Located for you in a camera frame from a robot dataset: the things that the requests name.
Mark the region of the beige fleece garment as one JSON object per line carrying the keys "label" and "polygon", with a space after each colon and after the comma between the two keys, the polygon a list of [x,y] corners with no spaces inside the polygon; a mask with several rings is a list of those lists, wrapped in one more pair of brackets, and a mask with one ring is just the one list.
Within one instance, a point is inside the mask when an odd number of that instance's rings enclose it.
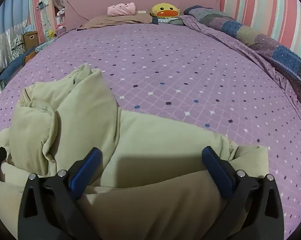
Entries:
{"label": "beige fleece garment", "polygon": [[28,176],[54,176],[102,151],[79,205],[102,239],[200,239],[225,206],[201,161],[210,146],[249,176],[269,171],[264,146],[239,146],[195,125],[121,109],[100,70],[22,90],[11,126],[0,132],[0,220],[18,235]]}

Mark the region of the blue cloth on stand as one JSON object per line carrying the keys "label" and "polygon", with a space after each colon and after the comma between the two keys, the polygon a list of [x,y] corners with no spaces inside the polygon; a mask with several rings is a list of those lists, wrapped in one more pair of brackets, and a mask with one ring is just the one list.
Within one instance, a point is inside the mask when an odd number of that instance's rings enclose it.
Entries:
{"label": "blue cloth on stand", "polygon": [[0,72],[0,83],[8,83],[14,73],[25,65],[25,58],[27,55],[31,54],[35,51],[36,47],[32,47],[23,54],[19,55],[16,59],[14,59],[2,72]]}

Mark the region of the brown cardboard box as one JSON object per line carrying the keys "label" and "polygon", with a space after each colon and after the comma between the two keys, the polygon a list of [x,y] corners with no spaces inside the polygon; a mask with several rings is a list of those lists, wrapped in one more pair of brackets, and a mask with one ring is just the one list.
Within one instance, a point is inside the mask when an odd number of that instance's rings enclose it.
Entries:
{"label": "brown cardboard box", "polygon": [[23,35],[23,38],[26,50],[39,46],[37,31],[28,31]]}

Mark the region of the patchwork quilt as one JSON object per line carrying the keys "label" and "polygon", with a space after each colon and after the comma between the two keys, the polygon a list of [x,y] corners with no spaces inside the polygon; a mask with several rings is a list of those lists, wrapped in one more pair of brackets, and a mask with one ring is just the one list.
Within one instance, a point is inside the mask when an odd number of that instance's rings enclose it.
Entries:
{"label": "patchwork quilt", "polygon": [[219,30],[239,40],[257,54],[283,70],[301,86],[301,58],[273,38],[237,22],[225,12],[200,5],[187,8],[185,15],[193,16],[199,23]]}

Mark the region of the purple diamond-pattern bedsheet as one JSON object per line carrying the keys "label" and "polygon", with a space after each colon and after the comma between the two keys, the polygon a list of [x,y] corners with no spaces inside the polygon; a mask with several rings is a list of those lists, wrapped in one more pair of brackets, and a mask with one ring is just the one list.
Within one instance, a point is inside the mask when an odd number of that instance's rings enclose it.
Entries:
{"label": "purple diamond-pattern bedsheet", "polygon": [[187,26],[123,24],[73,30],[41,50],[0,95],[0,131],[21,90],[54,81],[83,63],[100,68],[119,105],[195,124],[238,144],[268,148],[282,198],[285,237],[301,223],[301,103],[253,54]]}

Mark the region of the pink folded cloth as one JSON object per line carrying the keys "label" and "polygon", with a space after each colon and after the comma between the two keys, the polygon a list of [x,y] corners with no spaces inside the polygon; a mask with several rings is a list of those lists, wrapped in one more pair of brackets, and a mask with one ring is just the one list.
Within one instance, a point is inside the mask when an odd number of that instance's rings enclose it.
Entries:
{"label": "pink folded cloth", "polygon": [[131,3],[119,3],[111,5],[107,8],[107,15],[113,16],[131,16],[137,13],[137,9],[134,2]]}

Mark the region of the brown pillow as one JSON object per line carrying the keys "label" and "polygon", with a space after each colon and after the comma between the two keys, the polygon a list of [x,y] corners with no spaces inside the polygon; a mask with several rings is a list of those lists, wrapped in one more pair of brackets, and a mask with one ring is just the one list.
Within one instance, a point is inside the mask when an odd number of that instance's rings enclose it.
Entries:
{"label": "brown pillow", "polygon": [[150,24],[153,22],[153,18],[149,14],[136,14],[127,16],[112,16],[107,15],[96,16],[87,23],[81,25],[77,30],[86,30],[94,28],[102,28],[107,26],[116,26],[122,24]]}

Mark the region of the yellow duck plush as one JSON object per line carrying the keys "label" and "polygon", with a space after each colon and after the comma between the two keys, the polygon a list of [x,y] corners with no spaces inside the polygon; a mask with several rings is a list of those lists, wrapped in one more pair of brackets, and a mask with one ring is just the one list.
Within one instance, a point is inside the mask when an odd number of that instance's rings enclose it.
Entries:
{"label": "yellow duck plush", "polygon": [[180,15],[180,10],[169,3],[158,3],[151,8],[150,14],[157,18],[173,18]]}

